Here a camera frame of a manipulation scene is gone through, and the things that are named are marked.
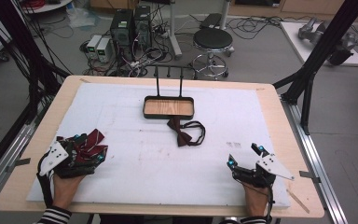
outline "white paper sheet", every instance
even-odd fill
[[[178,95],[179,88],[160,88]],[[58,136],[90,133],[97,128],[108,145],[106,161],[81,183],[75,202],[242,205],[244,191],[226,162],[255,168],[251,144],[273,147],[255,91],[184,88],[193,97],[195,115],[206,128],[201,146],[178,147],[166,119],[145,119],[144,99],[156,87],[84,83],[68,109]],[[200,130],[185,129],[193,138]],[[275,207],[290,203],[280,177],[274,185]],[[37,180],[28,201],[43,201]]]

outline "black metal frame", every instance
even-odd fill
[[[65,78],[70,76],[55,64],[49,62],[34,42],[30,30],[25,25],[19,12],[12,1],[0,0],[0,22],[5,26],[12,38],[12,44],[8,44],[0,35],[0,41],[7,52],[14,59],[19,59],[18,53],[13,49],[14,45],[21,54],[17,66],[26,75],[29,82],[29,104],[22,111],[11,129],[0,143],[0,159],[7,151],[19,130],[25,123],[31,122],[37,115],[38,104],[44,96],[55,95],[61,87],[57,76]]]
[[[327,27],[309,58],[304,62],[304,65],[291,76],[273,84],[275,89],[279,89],[293,82],[289,90],[282,94],[282,100],[286,101],[289,105],[296,105],[298,97],[304,92],[301,127],[307,135],[310,134],[308,125],[313,80],[318,70],[324,64],[324,61],[331,55],[338,41],[350,29],[357,17],[358,0],[346,0]]]

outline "bow tie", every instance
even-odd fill
[[[201,145],[202,141],[205,138],[205,127],[198,121],[190,121],[184,125],[181,125],[179,116],[173,116],[168,121],[167,125],[178,133],[177,142],[179,147],[185,145],[191,147]],[[191,142],[192,137],[187,133],[181,131],[181,129],[185,129],[185,128],[201,128],[201,136],[199,137],[197,142]]]

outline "robotic hand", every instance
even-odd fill
[[[240,167],[231,155],[228,157],[227,166],[236,181],[253,185],[256,188],[268,189],[268,213],[266,221],[270,222],[270,212],[274,203],[272,185],[275,182],[276,175],[291,180],[294,180],[295,177],[278,161],[274,154],[269,154],[264,147],[252,143],[252,149],[260,157],[260,160],[255,165],[255,169],[250,170]]]

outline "gray floor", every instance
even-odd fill
[[[40,21],[59,21],[65,16],[57,10],[40,15]],[[177,26],[191,17],[177,21]],[[95,27],[67,26],[68,20],[50,25],[53,33],[46,36],[48,44],[74,74],[82,74],[87,67],[86,57],[79,46],[92,34],[103,34],[110,20],[98,19]],[[197,27],[189,22],[186,27]],[[191,37],[177,36],[184,56],[170,64],[186,65],[199,52],[191,47]],[[252,40],[235,35],[235,52],[224,57],[229,67],[228,78],[233,82],[274,83],[297,71],[302,63],[279,28],[267,26]],[[287,87],[278,90],[283,93]],[[0,141],[28,102],[28,85],[16,65],[0,62]],[[324,163],[342,209],[349,223],[358,223],[358,67],[323,66],[314,81],[310,110],[310,132]],[[32,223],[39,213],[0,212],[0,223]],[[86,223],[88,216],[74,215],[71,223]],[[284,218],[282,223],[330,223],[325,215],[318,219]],[[170,223],[169,220],[151,223]]]

